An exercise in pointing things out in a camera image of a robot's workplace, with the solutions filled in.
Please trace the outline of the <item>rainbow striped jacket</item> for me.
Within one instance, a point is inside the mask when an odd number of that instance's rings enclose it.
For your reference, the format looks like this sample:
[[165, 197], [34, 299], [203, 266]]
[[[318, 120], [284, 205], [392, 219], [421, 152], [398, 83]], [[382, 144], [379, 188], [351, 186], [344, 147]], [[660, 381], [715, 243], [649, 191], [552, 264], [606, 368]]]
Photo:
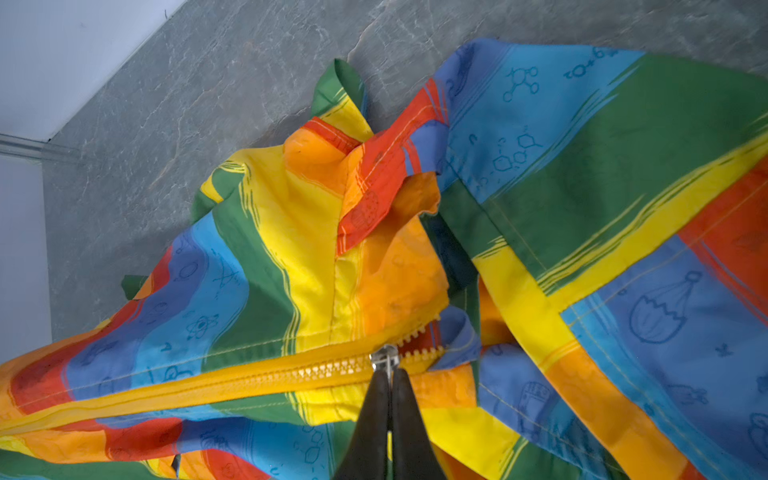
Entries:
[[5, 479], [334, 479], [375, 371], [447, 479], [767, 475], [767, 82], [478, 39], [345, 61], [95, 329], [1, 368]]

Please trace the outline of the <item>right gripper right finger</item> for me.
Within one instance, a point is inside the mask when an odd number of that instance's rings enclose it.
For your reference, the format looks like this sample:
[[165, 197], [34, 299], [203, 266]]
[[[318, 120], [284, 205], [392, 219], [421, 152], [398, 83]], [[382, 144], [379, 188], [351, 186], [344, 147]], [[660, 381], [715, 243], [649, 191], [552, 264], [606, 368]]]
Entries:
[[393, 373], [391, 390], [391, 436], [395, 480], [446, 480], [414, 394], [408, 373]]

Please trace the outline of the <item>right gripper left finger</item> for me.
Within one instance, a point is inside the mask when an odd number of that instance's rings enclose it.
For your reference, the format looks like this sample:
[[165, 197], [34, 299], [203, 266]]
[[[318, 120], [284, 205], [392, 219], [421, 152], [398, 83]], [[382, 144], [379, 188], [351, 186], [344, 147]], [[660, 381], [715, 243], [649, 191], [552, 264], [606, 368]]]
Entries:
[[390, 383], [375, 371], [347, 452], [334, 479], [384, 480], [387, 476]]

